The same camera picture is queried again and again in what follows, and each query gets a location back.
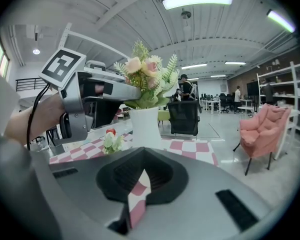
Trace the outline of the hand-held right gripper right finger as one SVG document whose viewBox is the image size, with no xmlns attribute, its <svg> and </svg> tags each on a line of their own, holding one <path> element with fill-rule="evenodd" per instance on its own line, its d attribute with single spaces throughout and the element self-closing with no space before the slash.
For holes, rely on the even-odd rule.
<svg viewBox="0 0 300 240">
<path fill-rule="evenodd" d="M 185 166 L 176 160 L 179 157 L 165 150 L 143 149 L 142 165 L 150 181 L 147 205 L 169 204 L 184 192 L 189 174 Z"/>
</svg>

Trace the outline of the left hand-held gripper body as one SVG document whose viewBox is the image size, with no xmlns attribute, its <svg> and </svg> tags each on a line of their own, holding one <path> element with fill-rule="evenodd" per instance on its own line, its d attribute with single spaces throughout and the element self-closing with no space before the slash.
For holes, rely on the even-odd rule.
<svg viewBox="0 0 300 240">
<path fill-rule="evenodd" d="M 43 66 L 39 77 L 56 89 L 65 112 L 59 119 L 60 138 L 53 144 L 83 141 L 92 129 L 112 122 L 120 105 L 141 96 L 138 87 L 121 75 L 86 66 L 86 55 L 59 48 Z"/>
</svg>

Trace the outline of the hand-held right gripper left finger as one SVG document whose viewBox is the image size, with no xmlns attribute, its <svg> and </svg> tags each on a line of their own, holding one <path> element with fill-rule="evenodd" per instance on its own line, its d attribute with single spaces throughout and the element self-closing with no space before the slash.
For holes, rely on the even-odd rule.
<svg viewBox="0 0 300 240">
<path fill-rule="evenodd" d="M 137 184 L 143 168 L 144 148 L 132 148 L 117 155 L 98 171 L 96 183 L 103 195 L 111 201 L 128 203 L 128 195 Z"/>
</svg>

